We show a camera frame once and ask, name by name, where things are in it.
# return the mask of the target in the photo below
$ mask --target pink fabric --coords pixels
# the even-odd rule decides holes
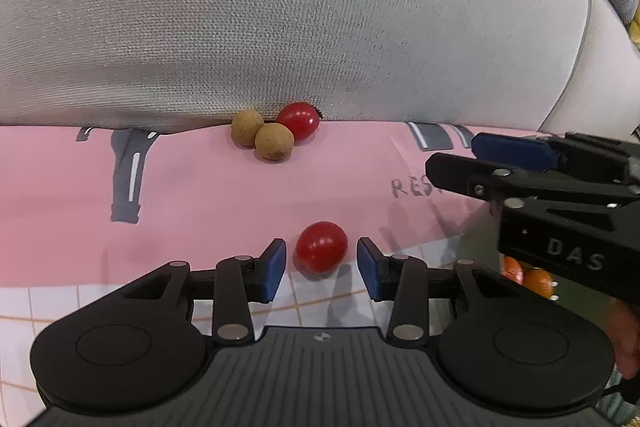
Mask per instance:
[[[471,156],[443,127],[449,152]],[[259,255],[274,237],[291,255],[302,230],[324,220],[345,230],[351,258],[361,236],[395,251],[460,233],[479,204],[425,195],[432,153],[405,123],[323,122],[281,164],[236,147],[218,126],[158,137],[146,154],[140,222],[113,223],[111,133],[77,142],[76,128],[0,128],[0,287],[125,283],[175,259],[206,269]],[[407,194],[394,194],[392,180]]]

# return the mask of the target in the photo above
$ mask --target brown longan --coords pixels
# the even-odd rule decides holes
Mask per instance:
[[[293,149],[293,133],[279,123],[268,123],[255,136],[255,149],[268,160],[283,160]]]
[[[255,136],[263,126],[264,120],[259,112],[255,109],[243,109],[231,121],[231,138],[244,147],[253,147]]]

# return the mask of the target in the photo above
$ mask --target metal screw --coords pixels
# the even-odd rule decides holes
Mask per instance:
[[[507,198],[504,200],[504,206],[507,208],[522,208],[524,206],[524,201],[520,198]]]
[[[415,324],[400,324],[393,329],[392,333],[401,341],[417,341],[424,336],[424,330]]]
[[[226,341],[239,341],[249,334],[249,329],[242,324],[223,324],[218,328],[218,336]]]

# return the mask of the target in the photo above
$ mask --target black gripper base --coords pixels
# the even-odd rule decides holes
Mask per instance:
[[[227,347],[194,385],[151,409],[89,417],[53,408],[31,427],[607,427],[586,408],[551,418],[483,409],[442,379],[423,351],[378,328],[269,327]]]

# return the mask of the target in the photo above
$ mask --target red cherry tomato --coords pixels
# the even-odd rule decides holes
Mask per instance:
[[[296,141],[309,138],[320,125],[320,115],[310,103],[296,102],[284,107],[276,122],[283,124],[292,133]]]
[[[306,227],[296,244],[301,268],[312,273],[334,269],[346,252],[347,235],[330,221],[319,221]]]

